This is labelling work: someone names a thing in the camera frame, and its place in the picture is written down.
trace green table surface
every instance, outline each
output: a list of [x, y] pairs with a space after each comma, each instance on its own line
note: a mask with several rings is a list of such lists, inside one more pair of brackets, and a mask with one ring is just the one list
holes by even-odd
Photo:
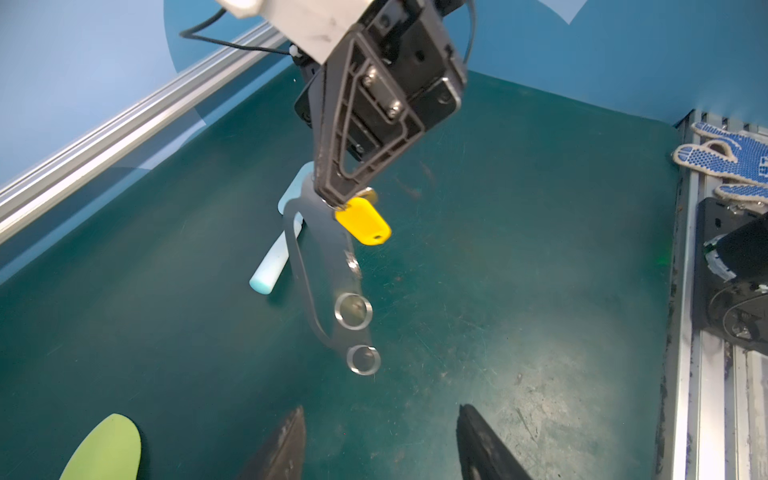
[[305, 479], [455, 479], [466, 402], [536, 479], [649, 478], [675, 130], [472, 74], [373, 184], [394, 233], [356, 248], [382, 355], [361, 377], [290, 268], [248, 285], [312, 158], [300, 89], [279, 75], [0, 286], [0, 478], [57, 478], [112, 412], [141, 478], [233, 478], [303, 405]]

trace yellow tag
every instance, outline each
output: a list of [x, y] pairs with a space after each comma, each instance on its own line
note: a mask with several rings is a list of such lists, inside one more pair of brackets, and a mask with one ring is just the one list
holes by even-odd
[[336, 212], [336, 220], [363, 245], [381, 245], [392, 235], [389, 225], [363, 197], [347, 202], [344, 210]]

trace silver ring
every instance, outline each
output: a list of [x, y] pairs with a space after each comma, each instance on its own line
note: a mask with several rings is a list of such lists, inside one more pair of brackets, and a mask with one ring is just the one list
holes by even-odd
[[[358, 369], [355, 366], [355, 363], [353, 362], [355, 352], [357, 352], [362, 348], [368, 349], [368, 351], [373, 354], [373, 366], [367, 370]], [[382, 365], [382, 357], [379, 355], [379, 352], [370, 345], [355, 345], [346, 351], [346, 365], [349, 367], [350, 370], [352, 370], [354, 373], [358, 375], [363, 375], [363, 376], [373, 375], [374, 373], [379, 371], [379, 367]]]
[[[355, 326], [351, 326], [345, 322], [344, 317], [341, 315], [341, 302], [350, 296], [359, 296], [366, 305], [366, 318], [362, 319], [362, 323]], [[373, 319], [373, 307], [371, 306], [371, 303], [368, 301], [368, 299], [364, 296], [359, 295], [358, 293], [346, 292], [339, 295], [339, 297], [336, 299], [336, 305], [333, 306], [333, 315], [336, 316], [336, 320], [339, 321], [339, 324], [347, 330], [362, 330], [365, 329]]]

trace black cylinder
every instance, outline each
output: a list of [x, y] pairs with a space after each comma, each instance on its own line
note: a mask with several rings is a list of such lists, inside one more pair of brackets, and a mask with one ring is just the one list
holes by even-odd
[[768, 280], [768, 214], [727, 234], [715, 249], [738, 280]]

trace work glove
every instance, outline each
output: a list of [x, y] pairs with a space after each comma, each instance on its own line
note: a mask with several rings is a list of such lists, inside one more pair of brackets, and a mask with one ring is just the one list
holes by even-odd
[[675, 163], [739, 182], [720, 185], [715, 189], [719, 197], [768, 203], [768, 145], [703, 122], [691, 128], [712, 140], [680, 145], [672, 154]]

